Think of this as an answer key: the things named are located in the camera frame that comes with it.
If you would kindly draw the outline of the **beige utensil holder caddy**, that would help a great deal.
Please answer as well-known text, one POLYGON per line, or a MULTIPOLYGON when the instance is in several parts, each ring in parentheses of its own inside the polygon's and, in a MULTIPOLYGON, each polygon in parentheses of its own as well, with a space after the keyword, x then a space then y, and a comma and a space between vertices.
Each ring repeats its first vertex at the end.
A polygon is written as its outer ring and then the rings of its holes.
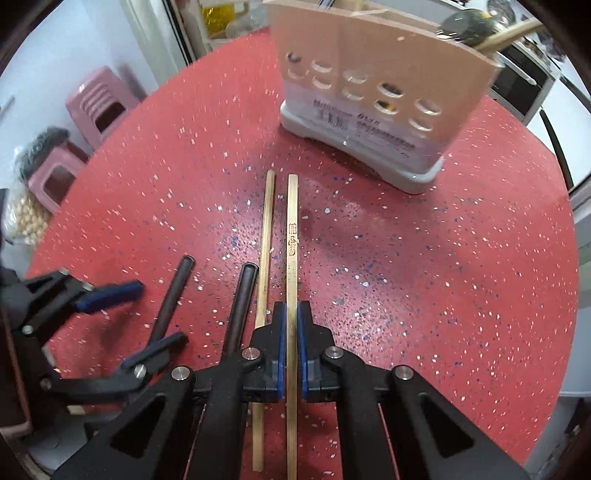
POLYGON ((373 2, 265 6, 283 128, 355 157, 401 191, 426 190, 498 62, 439 38, 432 22, 373 2))

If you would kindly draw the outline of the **black chopstick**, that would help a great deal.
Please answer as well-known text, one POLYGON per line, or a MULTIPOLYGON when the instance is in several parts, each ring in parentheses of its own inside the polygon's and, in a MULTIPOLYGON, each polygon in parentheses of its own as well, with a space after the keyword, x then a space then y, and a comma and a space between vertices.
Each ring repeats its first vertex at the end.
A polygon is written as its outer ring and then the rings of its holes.
POLYGON ((183 293, 194 265, 195 260, 192 256, 184 255, 181 258, 160 305, 147 345, 152 345, 165 336, 170 320, 176 309, 177 302, 183 293))
POLYGON ((257 275, 259 275, 259 266, 252 262, 246 262, 242 265, 235 288, 235 296, 230 308, 228 326, 226 326, 221 350, 221 362, 238 352, 242 344, 243 330, 245 330, 246 319, 249 316, 257 275))

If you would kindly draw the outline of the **pink plastic stool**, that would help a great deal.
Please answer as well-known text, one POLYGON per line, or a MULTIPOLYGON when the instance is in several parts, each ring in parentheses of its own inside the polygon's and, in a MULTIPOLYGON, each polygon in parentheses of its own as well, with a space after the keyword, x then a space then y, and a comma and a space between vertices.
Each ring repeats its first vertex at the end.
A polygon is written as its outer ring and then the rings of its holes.
POLYGON ((27 186, 44 208, 55 213, 88 160, 88 155, 79 147, 65 142, 49 152, 27 186))
POLYGON ((101 67, 66 98, 65 106, 84 140, 97 149, 139 103, 122 79, 101 67))

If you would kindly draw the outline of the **pink plastic stool lower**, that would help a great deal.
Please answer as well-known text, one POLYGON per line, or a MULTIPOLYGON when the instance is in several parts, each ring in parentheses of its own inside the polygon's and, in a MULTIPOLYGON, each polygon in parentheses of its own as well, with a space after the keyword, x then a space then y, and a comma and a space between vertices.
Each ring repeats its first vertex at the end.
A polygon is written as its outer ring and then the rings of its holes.
POLYGON ((88 155, 79 147, 65 142, 49 152, 27 186, 44 208, 55 213, 88 160, 88 155))

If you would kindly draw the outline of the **bamboo chopstick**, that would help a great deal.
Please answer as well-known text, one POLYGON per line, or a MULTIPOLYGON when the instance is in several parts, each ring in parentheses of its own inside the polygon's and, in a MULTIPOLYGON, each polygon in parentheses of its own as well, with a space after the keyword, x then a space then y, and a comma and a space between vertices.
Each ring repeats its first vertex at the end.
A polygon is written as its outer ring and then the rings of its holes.
POLYGON ((298 178, 287 179, 287 479, 297 480, 297 247, 298 178))
POLYGON ((524 36, 538 32, 543 28, 544 24, 542 22, 535 18, 529 18, 489 36, 481 43, 474 46, 474 49, 483 55, 489 55, 502 50, 524 36))

